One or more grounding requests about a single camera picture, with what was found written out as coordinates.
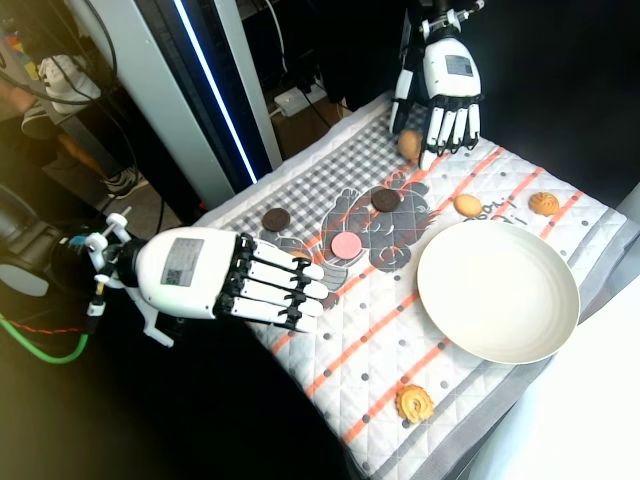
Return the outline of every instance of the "red wire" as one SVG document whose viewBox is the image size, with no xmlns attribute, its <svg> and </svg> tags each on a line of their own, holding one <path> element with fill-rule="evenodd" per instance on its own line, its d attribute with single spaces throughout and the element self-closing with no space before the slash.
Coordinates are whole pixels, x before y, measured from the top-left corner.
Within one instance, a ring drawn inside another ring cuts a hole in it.
<svg viewBox="0 0 640 480">
<path fill-rule="evenodd" d="M 84 328 L 69 327 L 69 328 L 56 328 L 56 329 L 53 329 L 53 330 L 48 330 L 46 328 L 33 328 L 33 327 L 28 326 L 28 325 L 23 325 L 22 323 L 18 323 L 18 322 L 14 321 L 14 320 L 7 320 L 7 322 L 9 322 L 14 327 L 22 328 L 22 329 L 26 330 L 27 332 L 31 332 L 31 333 L 45 333 L 47 335 L 54 335 L 56 333 L 84 332 Z"/>
</svg>

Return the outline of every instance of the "pink cookie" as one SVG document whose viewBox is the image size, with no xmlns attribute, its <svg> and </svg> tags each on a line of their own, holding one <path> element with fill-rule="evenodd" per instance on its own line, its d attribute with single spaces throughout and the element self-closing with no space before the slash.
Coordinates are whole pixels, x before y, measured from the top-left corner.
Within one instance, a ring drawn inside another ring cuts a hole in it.
<svg viewBox="0 0 640 480">
<path fill-rule="evenodd" d="M 362 250 L 360 238 L 352 232 L 342 232 L 333 237 L 331 241 L 331 251 L 343 260 L 355 258 Z"/>
</svg>

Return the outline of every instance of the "led light strip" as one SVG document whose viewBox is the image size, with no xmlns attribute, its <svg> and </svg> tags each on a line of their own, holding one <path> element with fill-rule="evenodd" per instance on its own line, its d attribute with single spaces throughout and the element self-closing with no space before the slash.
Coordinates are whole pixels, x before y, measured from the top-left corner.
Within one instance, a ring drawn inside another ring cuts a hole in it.
<svg viewBox="0 0 640 480">
<path fill-rule="evenodd" d="M 189 36 L 191 45 L 193 46 L 193 49 L 196 52 L 198 60 L 200 61 L 200 66 L 202 67 L 202 71 L 207 77 L 207 81 L 209 82 L 211 91 L 213 92 L 213 95 L 216 97 L 216 101 L 220 106 L 220 110 L 222 111 L 222 116 L 224 117 L 224 120 L 227 122 L 227 126 L 229 127 L 229 131 L 231 132 L 231 136 L 233 137 L 233 140 L 236 142 L 236 147 L 238 147 L 238 151 L 240 152 L 240 156 L 242 157 L 244 166 L 247 168 L 247 172 L 251 177 L 251 181 L 253 183 L 256 183 L 258 181 L 256 179 L 256 175 L 253 173 L 253 168 L 251 168 L 251 164 L 249 163 L 247 154 L 244 151 L 244 147 L 240 142 L 240 138 L 238 138 L 238 132 L 236 132 L 236 128 L 234 127 L 233 122 L 231 121 L 231 117 L 229 116 L 229 112 L 227 111 L 227 106 L 224 104 L 224 100 L 222 100 L 222 95 L 220 95 L 220 90 L 218 90 L 218 85 L 216 84 L 216 81 L 213 78 L 213 74 L 211 73 L 209 64 L 207 63 L 206 58 L 204 58 L 204 53 L 202 52 L 202 48 L 200 47 L 200 42 L 198 41 L 196 32 L 193 30 L 193 27 L 191 26 L 191 21 L 189 20 L 187 11 L 184 9 L 182 0 L 173 0 L 173 3 L 176 6 L 176 9 L 178 10 L 178 15 L 180 15 L 180 20 L 182 20 L 182 24 L 184 25 L 184 28 L 187 31 L 187 35 Z"/>
</svg>

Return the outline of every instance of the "power strip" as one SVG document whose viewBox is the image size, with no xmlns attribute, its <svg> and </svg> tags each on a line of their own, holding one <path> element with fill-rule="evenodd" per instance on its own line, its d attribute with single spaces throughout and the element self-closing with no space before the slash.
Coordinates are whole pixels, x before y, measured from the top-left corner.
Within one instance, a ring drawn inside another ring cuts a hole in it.
<svg viewBox="0 0 640 480">
<path fill-rule="evenodd" d="M 316 103 L 318 100 L 326 96 L 327 92 L 319 88 L 317 85 L 311 85 L 311 92 L 307 93 L 307 97 L 311 103 Z M 304 95 L 297 87 L 281 93 L 275 97 L 273 101 L 278 105 L 282 115 L 285 117 L 291 117 L 309 106 L 309 102 L 304 98 Z"/>
</svg>

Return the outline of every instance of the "round plate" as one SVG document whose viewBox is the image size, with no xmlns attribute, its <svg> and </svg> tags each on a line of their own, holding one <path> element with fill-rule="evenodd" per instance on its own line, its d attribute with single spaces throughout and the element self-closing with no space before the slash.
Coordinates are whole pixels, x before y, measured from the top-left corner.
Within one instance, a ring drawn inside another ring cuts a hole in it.
<svg viewBox="0 0 640 480">
<path fill-rule="evenodd" d="M 555 353 L 578 323 L 578 287 L 544 240 L 506 223 L 473 221 L 438 234 L 418 266 L 436 326 L 461 348 L 500 363 Z"/>
</svg>

